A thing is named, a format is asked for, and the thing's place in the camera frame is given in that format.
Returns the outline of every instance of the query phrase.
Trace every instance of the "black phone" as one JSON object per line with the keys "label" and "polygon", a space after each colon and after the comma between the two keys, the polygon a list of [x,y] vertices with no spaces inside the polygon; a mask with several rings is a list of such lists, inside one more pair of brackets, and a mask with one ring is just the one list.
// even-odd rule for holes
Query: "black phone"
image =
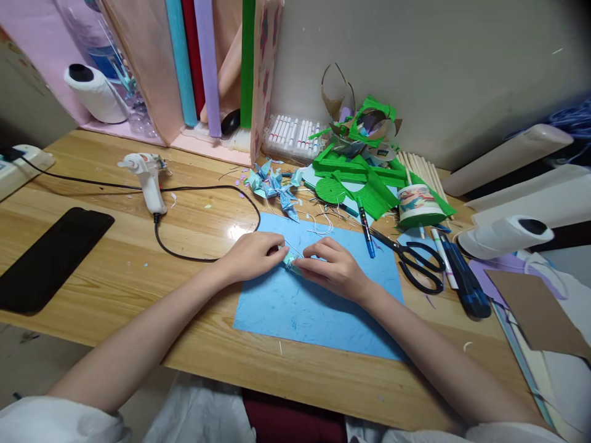
{"label": "black phone", "polygon": [[0,276],[0,309],[36,314],[45,307],[115,219],[75,207]]}

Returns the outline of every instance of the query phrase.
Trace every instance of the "black power cord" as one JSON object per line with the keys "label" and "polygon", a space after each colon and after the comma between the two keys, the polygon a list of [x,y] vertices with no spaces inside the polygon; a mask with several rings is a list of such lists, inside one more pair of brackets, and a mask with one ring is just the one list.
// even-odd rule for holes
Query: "black power cord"
{"label": "black power cord", "polygon": [[[86,180],[85,178],[67,177],[65,175],[52,174],[51,172],[47,172],[47,171],[44,171],[42,169],[39,169],[33,163],[31,163],[29,160],[27,160],[24,156],[21,157],[21,159],[25,163],[27,163],[29,166],[31,166],[32,168],[34,168],[37,171],[39,171],[40,173],[45,174],[45,175],[49,175],[51,177],[61,178],[63,180],[71,180],[73,182],[89,183],[91,185],[110,186],[112,188],[124,188],[124,189],[132,189],[132,190],[136,190],[136,191],[141,191],[142,190],[138,186],[118,185],[116,183],[107,183],[107,182],[96,182],[95,180]],[[231,186],[231,185],[178,186],[176,188],[165,188],[165,189],[161,189],[160,192],[204,191],[204,190],[211,190],[211,189],[231,189],[231,190],[237,191],[240,194],[242,194],[249,201],[249,203],[252,205],[252,207],[254,208],[254,210],[257,212],[257,217],[259,218],[259,222],[257,223],[257,226],[254,228],[254,230],[255,231],[258,230],[258,228],[260,226],[260,211],[259,211],[259,208],[257,208],[257,205],[254,203],[254,201],[252,201],[252,199],[248,195],[246,195],[245,193],[243,193],[241,189],[239,189],[239,188],[237,188],[235,186]],[[158,234],[158,228],[160,226],[160,219],[162,219],[162,214],[154,214],[154,233],[156,235],[156,241],[158,241],[158,244],[160,245],[160,247],[162,249],[164,249],[164,251],[166,251],[167,253],[169,253],[173,257],[182,258],[183,260],[201,261],[201,262],[205,262],[205,263],[212,263],[213,261],[218,260],[218,258],[189,257],[187,255],[182,255],[182,254],[173,252],[170,249],[168,249],[166,246],[164,246],[164,244],[162,243],[162,240],[160,240],[160,235]]]}

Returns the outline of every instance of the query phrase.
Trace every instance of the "floor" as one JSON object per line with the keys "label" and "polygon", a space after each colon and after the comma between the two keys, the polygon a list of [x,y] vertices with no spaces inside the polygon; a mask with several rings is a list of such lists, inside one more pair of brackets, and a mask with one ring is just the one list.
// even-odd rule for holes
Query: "floor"
{"label": "floor", "polygon": [[[13,393],[44,394],[90,348],[0,323],[0,409],[13,403]],[[140,443],[171,387],[176,371],[158,367],[120,412]]]}

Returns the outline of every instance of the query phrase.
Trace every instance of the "power strip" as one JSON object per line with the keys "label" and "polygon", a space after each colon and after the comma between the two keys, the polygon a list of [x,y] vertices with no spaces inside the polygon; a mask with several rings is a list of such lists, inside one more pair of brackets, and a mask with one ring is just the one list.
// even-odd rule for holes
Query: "power strip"
{"label": "power strip", "polygon": [[[53,155],[35,146],[17,145],[14,146],[14,149],[23,151],[25,153],[24,157],[39,169],[47,170],[55,163]],[[21,159],[16,159],[10,163],[0,156],[0,202],[39,174],[39,171],[33,169]]]}

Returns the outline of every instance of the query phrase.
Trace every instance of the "white sleeve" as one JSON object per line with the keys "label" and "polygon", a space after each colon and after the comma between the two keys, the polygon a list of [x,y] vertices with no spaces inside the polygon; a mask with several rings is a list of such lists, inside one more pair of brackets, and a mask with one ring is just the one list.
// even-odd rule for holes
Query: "white sleeve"
{"label": "white sleeve", "polygon": [[549,430],[527,423],[487,423],[470,428],[466,439],[473,443],[565,443]]}
{"label": "white sleeve", "polygon": [[0,411],[3,443],[129,443],[123,418],[56,397],[26,397]]}

